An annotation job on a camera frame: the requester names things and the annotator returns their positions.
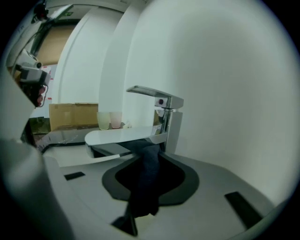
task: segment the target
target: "pink cup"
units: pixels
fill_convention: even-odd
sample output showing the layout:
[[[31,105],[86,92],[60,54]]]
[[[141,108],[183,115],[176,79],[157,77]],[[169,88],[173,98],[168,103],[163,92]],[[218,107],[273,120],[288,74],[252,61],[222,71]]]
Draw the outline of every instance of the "pink cup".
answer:
[[[120,128],[122,122],[121,112],[110,112],[112,128]]]

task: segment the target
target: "black slot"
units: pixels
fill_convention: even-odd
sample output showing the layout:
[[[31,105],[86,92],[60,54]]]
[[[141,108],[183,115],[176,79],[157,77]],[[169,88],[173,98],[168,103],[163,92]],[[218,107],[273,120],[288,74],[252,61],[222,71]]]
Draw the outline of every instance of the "black slot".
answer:
[[[262,219],[261,215],[239,192],[228,193],[224,196],[247,229],[254,226]]]
[[[69,180],[72,180],[72,179],[75,179],[75,178],[85,176],[85,174],[83,172],[75,172],[75,173],[67,174],[67,175],[64,175],[64,176],[65,176],[66,180],[69,181]]]

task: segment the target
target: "chrome faucet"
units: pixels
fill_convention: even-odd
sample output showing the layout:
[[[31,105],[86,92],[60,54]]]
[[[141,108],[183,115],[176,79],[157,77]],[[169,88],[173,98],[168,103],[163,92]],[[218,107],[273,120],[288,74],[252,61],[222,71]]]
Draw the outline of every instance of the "chrome faucet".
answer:
[[[155,106],[159,115],[159,124],[149,127],[128,129],[98,130],[85,137],[87,151],[92,158],[132,153],[122,146],[122,142],[144,139],[153,144],[160,144],[161,150],[175,153],[180,132],[182,113],[177,109],[183,106],[183,99],[171,94],[142,86],[134,86],[127,92],[139,93],[155,97]]]

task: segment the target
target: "faucet handle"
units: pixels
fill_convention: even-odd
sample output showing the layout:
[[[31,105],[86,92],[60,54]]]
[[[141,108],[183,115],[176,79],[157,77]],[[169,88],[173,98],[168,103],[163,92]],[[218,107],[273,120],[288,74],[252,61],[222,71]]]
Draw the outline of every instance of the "faucet handle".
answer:
[[[127,92],[134,92],[155,97],[155,106],[166,109],[178,109],[183,106],[183,99],[173,96],[171,94],[158,91],[152,88],[146,88],[142,86],[133,86],[126,90]]]

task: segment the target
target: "plastic cup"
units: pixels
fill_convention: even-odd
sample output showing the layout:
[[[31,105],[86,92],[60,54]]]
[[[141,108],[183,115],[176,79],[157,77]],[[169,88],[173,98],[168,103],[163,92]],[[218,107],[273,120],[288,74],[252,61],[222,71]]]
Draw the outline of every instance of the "plastic cup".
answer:
[[[122,122],[122,113],[121,112],[111,112],[111,124],[112,128],[120,128]]]
[[[97,120],[100,130],[107,130],[109,128],[110,115],[109,112],[98,112]]]

